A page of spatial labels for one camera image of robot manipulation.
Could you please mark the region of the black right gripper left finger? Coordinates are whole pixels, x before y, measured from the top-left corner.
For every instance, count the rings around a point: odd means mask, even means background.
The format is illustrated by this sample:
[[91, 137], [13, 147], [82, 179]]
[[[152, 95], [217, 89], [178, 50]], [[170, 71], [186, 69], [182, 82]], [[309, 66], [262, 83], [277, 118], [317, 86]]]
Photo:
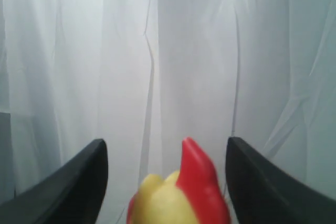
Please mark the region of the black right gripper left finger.
[[107, 145], [97, 139], [44, 181], [2, 204], [1, 223], [96, 223], [107, 183]]

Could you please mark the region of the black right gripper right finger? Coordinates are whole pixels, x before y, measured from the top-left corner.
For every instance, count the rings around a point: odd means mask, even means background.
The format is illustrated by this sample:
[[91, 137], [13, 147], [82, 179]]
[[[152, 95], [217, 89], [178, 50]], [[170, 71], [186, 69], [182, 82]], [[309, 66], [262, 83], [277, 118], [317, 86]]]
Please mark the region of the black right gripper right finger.
[[240, 137], [228, 139], [225, 174], [239, 223], [335, 223], [335, 200], [289, 176]]

